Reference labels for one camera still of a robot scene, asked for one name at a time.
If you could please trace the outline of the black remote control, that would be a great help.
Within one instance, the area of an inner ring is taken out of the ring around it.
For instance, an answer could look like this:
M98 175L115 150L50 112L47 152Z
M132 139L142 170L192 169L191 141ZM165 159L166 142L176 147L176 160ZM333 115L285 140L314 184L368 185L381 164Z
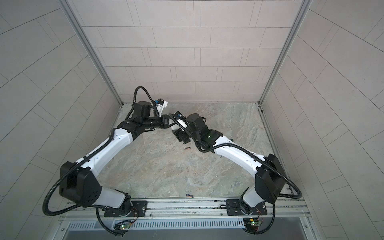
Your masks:
M179 142L183 142L184 144L187 144L191 141L190 136L180 128L177 130L173 130L172 133L175 135L175 137Z

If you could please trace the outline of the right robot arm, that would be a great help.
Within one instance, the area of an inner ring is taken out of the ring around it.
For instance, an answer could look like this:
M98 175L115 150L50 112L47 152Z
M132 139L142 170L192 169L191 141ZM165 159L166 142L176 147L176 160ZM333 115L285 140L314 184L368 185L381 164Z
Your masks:
M180 114L170 117L195 142L199 151L225 157L254 177L255 185L248 188L239 200L239 208L246 215L251 214L262 202L276 202L285 185L285 180L281 178L284 171L276 156L263 156L248 151L221 132L209 129L198 114L192 114L186 119Z

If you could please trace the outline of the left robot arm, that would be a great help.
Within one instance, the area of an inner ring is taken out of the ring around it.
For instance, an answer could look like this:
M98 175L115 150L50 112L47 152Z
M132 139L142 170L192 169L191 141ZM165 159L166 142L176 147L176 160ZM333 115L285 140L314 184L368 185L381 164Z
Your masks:
M102 144L75 163L66 162L61 166L59 181L53 188L77 207L104 207L127 215L132 205L130 195L102 187L97 177L115 155L139 135L171 126L169 117L162 113L167 105L163 99L135 103L131 114L112 129Z

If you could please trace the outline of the right circuit board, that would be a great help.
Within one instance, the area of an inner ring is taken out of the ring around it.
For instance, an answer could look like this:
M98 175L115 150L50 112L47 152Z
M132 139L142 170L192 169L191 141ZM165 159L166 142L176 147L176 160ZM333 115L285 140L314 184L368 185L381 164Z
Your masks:
M257 219L243 219L245 231L256 233L263 221L260 218Z

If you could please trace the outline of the circuit board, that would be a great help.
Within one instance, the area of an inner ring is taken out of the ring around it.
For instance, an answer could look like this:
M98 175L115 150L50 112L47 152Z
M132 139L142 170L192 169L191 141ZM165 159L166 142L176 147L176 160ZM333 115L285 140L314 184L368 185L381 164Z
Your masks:
M128 231L133 225L132 221L122 221L116 223L114 226L115 231Z
M245 231L256 233L263 221L260 218L257 219L243 219Z

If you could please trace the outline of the left circuit board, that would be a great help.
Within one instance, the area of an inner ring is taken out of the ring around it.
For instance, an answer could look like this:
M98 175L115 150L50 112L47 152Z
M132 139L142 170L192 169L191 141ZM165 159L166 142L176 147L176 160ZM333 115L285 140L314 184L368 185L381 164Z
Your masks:
M114 226L115 231L128 231L133 225L132 221L122 221L116 223Z

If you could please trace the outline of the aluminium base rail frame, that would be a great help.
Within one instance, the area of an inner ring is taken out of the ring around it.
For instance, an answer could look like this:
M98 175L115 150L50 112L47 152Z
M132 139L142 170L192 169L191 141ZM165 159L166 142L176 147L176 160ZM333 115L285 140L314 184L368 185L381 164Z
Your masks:
M245 219L258 219L266 226L270 218L307 218L310 211L304 200L281 198L274 205L258 204L251 215L245 215L236 198L165 198L134 199L133 210L125 217L100 211L107 225L124 220L135 221L134 227L226 227L243 226Z

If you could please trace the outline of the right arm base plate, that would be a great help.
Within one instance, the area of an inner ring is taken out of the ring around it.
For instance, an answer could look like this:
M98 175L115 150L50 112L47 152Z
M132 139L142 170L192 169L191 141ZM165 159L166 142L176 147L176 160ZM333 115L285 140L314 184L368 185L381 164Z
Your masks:
M265 202L250 208L239 199L228 199L225 204L220 205L220 208L226 210L228 216L266 216L268 214Z

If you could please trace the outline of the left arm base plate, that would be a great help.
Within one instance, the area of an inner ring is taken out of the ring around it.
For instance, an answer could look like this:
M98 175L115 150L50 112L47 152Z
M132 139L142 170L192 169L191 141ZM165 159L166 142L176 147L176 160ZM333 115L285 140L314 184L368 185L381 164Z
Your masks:
M146 214L148 202L147 201L130 201L129 203L123 203L123 205L118 208L104 208L104 217L114 217L114 218L124 218L124 217L144 217Z

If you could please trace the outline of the aluminium corner post left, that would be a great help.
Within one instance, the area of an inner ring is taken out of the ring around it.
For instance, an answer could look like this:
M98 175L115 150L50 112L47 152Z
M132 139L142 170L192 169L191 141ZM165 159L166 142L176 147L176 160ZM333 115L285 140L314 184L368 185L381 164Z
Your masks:
M111 90L112 94L114 95L117 102L120 104L120 106L123 106L123 102L117 93L111 79L109 78L107 72L105 71L105 68L102 65L102 62L100 61L100 58L97 56L97 53L95 49L92 47L88 37L86 36L85 31L83 30L82 26L80 25L80 22L75 16L74 11L72 10L71 6L69 5L69 2L66 0L58 0L58 3L60 7L62 8L65 16L67 17L69 23L71 24L72 28L74 29L75 33L77 34L81 44L87 51L91 61L95 65L96 69L98 70L99 74L103 78L103 80L106 82L107 86Z

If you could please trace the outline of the aluminium corner post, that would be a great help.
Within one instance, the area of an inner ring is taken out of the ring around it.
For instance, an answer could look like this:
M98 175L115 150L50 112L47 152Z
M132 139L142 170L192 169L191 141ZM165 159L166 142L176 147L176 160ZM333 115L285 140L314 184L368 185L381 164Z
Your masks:
M259 100L259 106L262 106L264 104L264 102L266 101L266 98L267 98L267 95L269 93L269 91L271 90L272 88L272 85L273 85L273 82L275 80L275 78L277 77L277 74L279 73L279 70L288 54L288 51L300 29L300 26L310 8L310 5L311 5L312 1L311 0L304 0L302 1L301 5L300 5L300 8L299 8L299 11L297 13L297 16L293 22L293 25L289 31L289 34L285 40L285 43L283 45L283 48L281 50L281 53L277 59L277 62L272 70L272 73L270 75L270 78L266 84L266 88L265 90L263 91L262 93L262 96Z
M58 0L58 3L60 7L62 8L65 16L67 17L69 23L71 24L72 28L74 29L75 33L77 34L81 44L87 51L91 61L95 65L96 69L98 70L99 74L103 78L103 80L106 82L107 86L111 90L112 94L114 95L117 102L120 104L120 106L123 106L123 102L117 93L111 79L109 78L107 72L105 71L105 68L102 65L102 62L100 61L100 58L97 56L97 53L95 49L92 47L88 37L86 36L85 31L83 30L82 26L80 25L80 22L75 16L74 11L72 10L71 6L69 5L69 2L66 0Z

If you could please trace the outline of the aluminium corner post right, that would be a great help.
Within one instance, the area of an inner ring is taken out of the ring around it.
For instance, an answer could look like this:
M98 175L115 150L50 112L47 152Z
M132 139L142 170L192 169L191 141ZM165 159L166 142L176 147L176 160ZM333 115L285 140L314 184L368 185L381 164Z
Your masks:
M289 34L285 40L285 43L283 45L283 48L281 50L281 53L277 59L277 62L272 70L272 73L270 75L270 78L266 84L266 88L265 90L263 91L262 93L262 96L259 100L259 106L262 106L264 104L264 102L266 101L266 98L267 98L267 95L269 93L269 91L271 90L272 88L272 85L273 85L273 82L275 80L275 78L277 77L277 74L279 73L279 70L288 54L288 51L300 29L300 26L310 8L310 5L311 5L312 1L311 0L304 0L302 1L301 5L300 5L300 8L299 8L299 11L297 13L297 16L293 22L293 25L289 31Z

